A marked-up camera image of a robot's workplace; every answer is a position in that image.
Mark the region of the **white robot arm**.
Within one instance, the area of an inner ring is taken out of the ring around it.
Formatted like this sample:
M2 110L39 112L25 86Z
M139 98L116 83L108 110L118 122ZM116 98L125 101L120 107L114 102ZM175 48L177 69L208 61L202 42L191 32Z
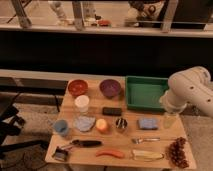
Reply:
M210 72L202 66L196 66L172 74L168 78L168 89L159 102L165 110L165 129L174 124L177 116L189 104L213 118L213 82Z

